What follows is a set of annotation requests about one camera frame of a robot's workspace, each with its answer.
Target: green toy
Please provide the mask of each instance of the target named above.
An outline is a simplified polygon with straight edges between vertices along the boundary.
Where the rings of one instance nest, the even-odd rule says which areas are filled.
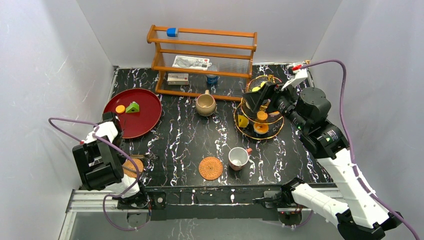
[[[136,103],[135,101],[130,103],[129,106],[125,108],[126,114],[132,114],[132,113],[138,113],[138,112],[140,112],[140,105]]]

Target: wooden rack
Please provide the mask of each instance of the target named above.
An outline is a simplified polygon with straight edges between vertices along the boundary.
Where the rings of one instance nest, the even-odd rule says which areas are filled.
[[[234,77],[235,79],[245,78],[246,85],[249,83],[252,77],[253,54],[257,45],[258,34],[256,32],[179,28],[177,37],[168,37],[166,33],[168,28],[167,26],[152,25],[147,34],[147,42],[149,44],[154,43],[156,47],[154,59],[151,63],[151,68],[159,71],[156,93],[188,97],[197,97],[203,93],[162,89],[166,72],[210,74]],[[170,45],[173,49],[164,48],[164,45]],[[210,59],[212,66],[215,66],[218,71],[172,67],[177,55]],[[228,101],[241,101],[242,99],[240,96],[228,95],[213,95],[213,97]]]

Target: white backdrop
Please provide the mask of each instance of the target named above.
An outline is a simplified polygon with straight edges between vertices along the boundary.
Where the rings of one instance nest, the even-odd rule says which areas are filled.
[[[114,66],[149,67],[152,24],[257,32],[254,63],[311,59],[341,0],[77,0]]]
[[[424,238],[423,133],[424,2],[348,1],[335,14],[313,62],[347,66],[344,111],[355,156],[377,195]],[[342,71],[336,63],[311,68],[338,126]],[[413,239],[404,225],[387,240]]]
[[[49,117],[99,121],[113,67],[75,0],[0,2],[0,239],[57,240],[81,180]],[[86,125],[58,123],[85,137]]]

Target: black marble table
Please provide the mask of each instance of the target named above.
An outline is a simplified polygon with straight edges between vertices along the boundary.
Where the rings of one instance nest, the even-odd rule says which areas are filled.
[[[253,78],[266,74],[283,82],[290,77],[285,65],[253,66]],[[150,68],[120,68],[116,72],[112,96],[133,88],[154,92],[158,77],[158,72]],[[206,81],[198,75],[190,75],[189,79]],[[301,83],[300,88],[308,84],[307,81]],[[240,92],[239,85],[234,81],[233,89],[228,89],[227,93]],[[197,91],[194,83],[179,88],[181,91],[203,91]],[[307,183],[332,181],[305,150],[297,129],[288,120],[284,121],[283,129],[275,138],[253,140],[236,129],[233,111],[238,102],[218,100],[215,114],[202,117],[196,112],[194,97],[158,97],[162,103],[162,116],[156,127],[141,137],[125,140],[124,151],[127,153],[157,156],[144,161],[142,181],[148,187],[281,184],[294,177]],[[233,171],[228,165],[228,153],[234,147],[253,149],[247,166],[240,171]],[[200,161],[209,156],[217,157],[224,166],[222,176],[214,181],[204,180],[198,170]]]

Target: plate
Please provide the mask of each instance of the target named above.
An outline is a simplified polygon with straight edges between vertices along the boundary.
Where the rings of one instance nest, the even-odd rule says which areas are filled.
[[[119,105],[128,107],[132,102],[138,103],[139,112],[117,113],[115,110]],[[155,127],[162,114],[162,104],[153,92],[142,88],[133,88],[114,96],[104,108],[103,113],[107,112],[118,114],[119,125],[123,131],[122,138],[132,139],[146,134]]]

